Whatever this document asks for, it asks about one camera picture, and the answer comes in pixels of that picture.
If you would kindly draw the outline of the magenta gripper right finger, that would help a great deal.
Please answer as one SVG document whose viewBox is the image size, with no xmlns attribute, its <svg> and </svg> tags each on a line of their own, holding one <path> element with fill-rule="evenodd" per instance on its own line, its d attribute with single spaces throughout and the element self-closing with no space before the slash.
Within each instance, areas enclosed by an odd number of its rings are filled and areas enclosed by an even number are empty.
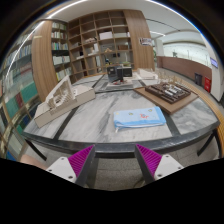
<svg viewBox="0 0 224 224">
<path fill-rule="evenodd" d="M 135 146 L 135 157 L 146 184 L 183 169 L 183 166 L 169 154 L 160 155 L 139 144 Z"/>
</svg>

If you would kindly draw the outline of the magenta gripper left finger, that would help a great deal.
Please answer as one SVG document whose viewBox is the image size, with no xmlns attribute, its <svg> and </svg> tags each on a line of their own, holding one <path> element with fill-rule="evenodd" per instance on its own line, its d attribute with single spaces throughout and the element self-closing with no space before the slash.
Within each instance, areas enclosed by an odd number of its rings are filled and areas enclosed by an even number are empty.
<svg viewBox="0 0 224 224">
<path fill-rule="evenodd" d="M 70 157 L 58 158 L 47 171 L 78 186 L 84 186 L 94 157 L 95 149 L 91 145 Z"/>
</svg>

